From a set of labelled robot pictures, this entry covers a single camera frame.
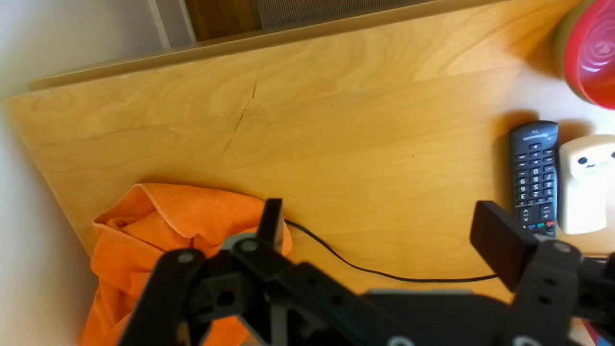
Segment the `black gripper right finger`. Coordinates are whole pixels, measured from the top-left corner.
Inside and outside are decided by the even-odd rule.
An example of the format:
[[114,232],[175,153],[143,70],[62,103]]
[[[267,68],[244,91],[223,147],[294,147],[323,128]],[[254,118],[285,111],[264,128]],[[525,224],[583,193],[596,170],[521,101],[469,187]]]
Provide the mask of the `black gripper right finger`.
[[475,203],[469,239],[508,289],[521,282],[538,239],[496,201]]

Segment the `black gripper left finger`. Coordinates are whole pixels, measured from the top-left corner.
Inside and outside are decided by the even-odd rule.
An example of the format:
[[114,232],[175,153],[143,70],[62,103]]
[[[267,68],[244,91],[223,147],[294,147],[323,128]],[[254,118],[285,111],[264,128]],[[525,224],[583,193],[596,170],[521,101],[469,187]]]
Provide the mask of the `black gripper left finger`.
[[273,249],[283,245],[283,199],[267,197],[258,226],[258,239]]

